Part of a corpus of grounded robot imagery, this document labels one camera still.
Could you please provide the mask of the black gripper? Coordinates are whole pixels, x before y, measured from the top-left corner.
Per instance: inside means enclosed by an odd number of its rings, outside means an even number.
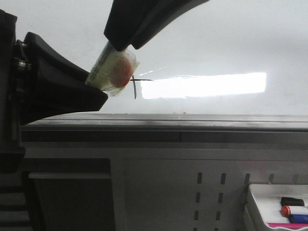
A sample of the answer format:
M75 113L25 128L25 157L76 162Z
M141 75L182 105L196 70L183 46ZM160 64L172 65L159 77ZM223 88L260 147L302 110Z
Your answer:
M50 116L99 111L108 95L87 86L89 73L39 35L16 39L17 17L0 11L0 172L14 173L25 155L21 125Z

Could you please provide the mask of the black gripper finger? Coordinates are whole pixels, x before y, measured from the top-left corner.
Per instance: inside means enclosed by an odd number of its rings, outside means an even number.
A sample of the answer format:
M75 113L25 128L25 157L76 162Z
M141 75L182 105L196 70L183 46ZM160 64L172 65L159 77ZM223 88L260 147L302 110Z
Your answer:
M205 0L115 0L104 35L117 51L140 49L157 33Z

